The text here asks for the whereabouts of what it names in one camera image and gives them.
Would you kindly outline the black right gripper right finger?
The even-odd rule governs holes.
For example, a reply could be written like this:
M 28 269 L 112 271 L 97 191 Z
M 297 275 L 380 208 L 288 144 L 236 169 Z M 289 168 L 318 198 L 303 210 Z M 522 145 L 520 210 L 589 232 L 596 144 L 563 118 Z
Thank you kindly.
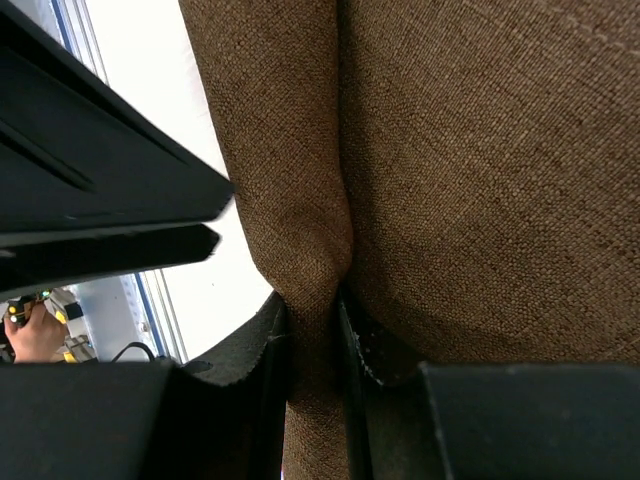
M 355 479 L 635 479 L 639 371 L 427 361 L 347 291 L 336 311 Z

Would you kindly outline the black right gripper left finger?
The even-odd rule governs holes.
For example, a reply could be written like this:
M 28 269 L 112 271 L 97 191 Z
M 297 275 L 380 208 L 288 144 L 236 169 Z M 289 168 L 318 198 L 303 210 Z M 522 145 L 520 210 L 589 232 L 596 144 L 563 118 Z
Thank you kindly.
M 288 337 L 271 295 L 212 349 L 178 365 L 3 365 L 5 479 L 277 479 Z

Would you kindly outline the brown cloth napkin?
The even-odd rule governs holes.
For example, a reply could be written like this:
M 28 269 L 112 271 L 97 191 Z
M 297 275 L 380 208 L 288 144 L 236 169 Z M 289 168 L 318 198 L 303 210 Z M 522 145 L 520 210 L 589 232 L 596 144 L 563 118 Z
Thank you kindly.
M 332 303 L 442 363 L 639 360 L 635 1 L 184 1 L 291 320 L 284 474 L 348 475 Z

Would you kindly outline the person hand in background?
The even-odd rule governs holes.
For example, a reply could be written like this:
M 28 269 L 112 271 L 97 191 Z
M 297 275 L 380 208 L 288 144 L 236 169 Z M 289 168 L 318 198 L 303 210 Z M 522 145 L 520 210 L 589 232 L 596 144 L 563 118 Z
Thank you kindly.
M 43 303 L 31 310 L 30 319 L 24 327 L 18 327 L 3 318 L 4 330 L 15 352 L 15 363 L 51 362 L 56 352 L 64 345 L 67 327 L 55 318 Z

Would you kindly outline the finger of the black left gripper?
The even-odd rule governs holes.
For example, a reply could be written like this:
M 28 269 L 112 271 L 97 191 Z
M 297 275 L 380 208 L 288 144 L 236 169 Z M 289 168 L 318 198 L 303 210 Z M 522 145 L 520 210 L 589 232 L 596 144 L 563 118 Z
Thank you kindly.
M 84 281 L 198 263 L 220 236 L 205 225 L 1 249 L 1 298 Z
M 3 232 L 204 222 L 232 194 L 22 11 L 2 11 Z

